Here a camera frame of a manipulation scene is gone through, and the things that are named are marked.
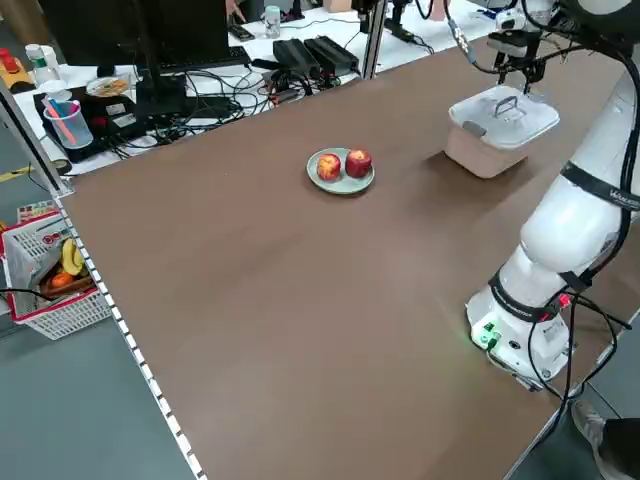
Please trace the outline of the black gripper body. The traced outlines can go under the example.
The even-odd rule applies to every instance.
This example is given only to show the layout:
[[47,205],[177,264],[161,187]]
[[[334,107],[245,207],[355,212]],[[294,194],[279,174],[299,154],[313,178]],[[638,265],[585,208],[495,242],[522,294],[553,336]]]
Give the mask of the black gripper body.
[[539,46],[514,47],[502,45],[496,48],[493,67],[495,70],[544,69],[546,61],[537,57]]

